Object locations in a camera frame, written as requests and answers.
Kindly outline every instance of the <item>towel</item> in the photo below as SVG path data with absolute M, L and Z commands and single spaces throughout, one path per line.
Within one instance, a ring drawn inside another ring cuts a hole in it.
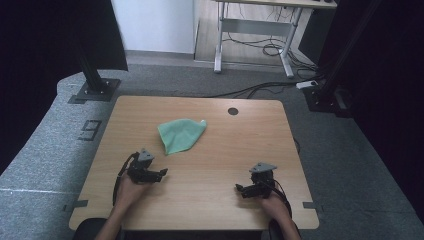
M 206 121 L 177 119 L 158 126 L 166 155 L 189 150 L 206 129 Z

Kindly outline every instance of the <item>table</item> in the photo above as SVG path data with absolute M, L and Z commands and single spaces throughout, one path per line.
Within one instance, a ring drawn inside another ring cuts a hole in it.
M 237 115 L 228 110 L 236 108 Z M 166 156 L 157 126 L 180 118 L 208 126 L 186 152 Z M 275 100 L 121 96 L 114 107 L 69 226 L 86 218 L 107 218 L 116 175 L 131 153 L 155 155 L 151 171 L 168 168 L 162 182 L 129 211 L 127 230 L 263 230 L 269 219 L 235 184 L 251 185 L 249 169 L 258 162 L 276 165 L 301 229 L 319 225 L 302 165 L 281 102 Z
M 319 8 L 319 9 L 334 9 L 337 4 L 332 1 L 326 3 L 324 0 L 215 0 L 220 4 L 218 12 L 219 25 L 218 25 L 218 44 L 215 49 L 215 65 L 214 72 L 221 72 L 222 62 L 222 33 L 246 33 L 258 35 L 272 35 L 286 37 L 286 44 L 284 50 L 280 51 L 280 58 L 283 63 L 284 70 L 288 78 L 293 78 L 294 74 L 290 66 L 289 59 L 287 58 L 290 45 L 293 41 L 297 25 L 299 23 L 300 14 L 303 8 Z M 225 4 L 229 3 L 242 3 L 242 4 L 257 4 L 257 5 L 272 5 L 272 6 L 286 6 L 294 7 L 293 20 L 290 23 L 269 22 L 269 21 L 253 21 L 244 19 L 230 19 L 225 18 L 224 9 Z

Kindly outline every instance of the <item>desk leg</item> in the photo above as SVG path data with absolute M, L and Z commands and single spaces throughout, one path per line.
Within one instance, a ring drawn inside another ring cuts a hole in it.
M 221 4 L 220 14 L 218 15 L 219 22 L 218 22 L 218 45 L 215 49 L 215 66 L 214 66 L 214 72 L 215 73 L 221 73 L 221 57 L 222 57 L 222 23 L 224 20 L 224 9 L 225 9 L 225 2 L 218 3 L 218 5 Z
M 286 71 L 286 75 L 288 78 L 293 78 L 294 74 L 290 66 L 290 60 L 287 58 L 287 54 L 290 49 L 290 45 L 293 41 L 294 33 L 296 32 L 297 25 L 299 23 L 300 14 L 302 14 L 302 8 L 298 7 L 295 10 L 295 17 L 290 27 L 289 35 L 286 39 L 286 46 L 284 47 L 283 52 L 280 54 L 281 61 L 283 62 L 284 70 Z

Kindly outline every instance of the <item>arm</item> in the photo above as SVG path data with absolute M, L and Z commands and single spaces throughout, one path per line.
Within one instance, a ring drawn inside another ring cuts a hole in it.
M 289 210 L 275 192 L 272 192 L 267 199 L 258 198 L 258 201 L 264 212 L 278 222 L 285 240 L 301 239 L 296 225 L 290 217 Z
M 135 184 L 125 172 L 121 177 L 115 206 L 105 225 L 96 236 L 96 240 L 115 239 L 121 222 L 128 209 L 137 202 L 152 184 Z

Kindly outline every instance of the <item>gray carpet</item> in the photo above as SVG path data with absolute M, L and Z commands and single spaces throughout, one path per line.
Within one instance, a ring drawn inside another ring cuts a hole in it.
M 68 104 L 84 77 L 59 82 L 49 112 L 1 175 L 0 239 L 72 238 L 72 204 L 118 96 L 201 97 L 286 81 L 281 73 L 226 69 L 216 75 L 211 68 L 188 66 L 130 65 L 129 72 L 100 74 L 122 80 L 113 100 Z M 410 203 L 352 119 L 310 112 L 294 87 L 258 91 L 254 98 L 282 101 L 299 142 L 320 219 L 318 229 L 301 230 L 303 239 L 424 239 L 424 227 Z M 99 132 L 93 141 L 78 140 L 87 120 L 100 120 Z

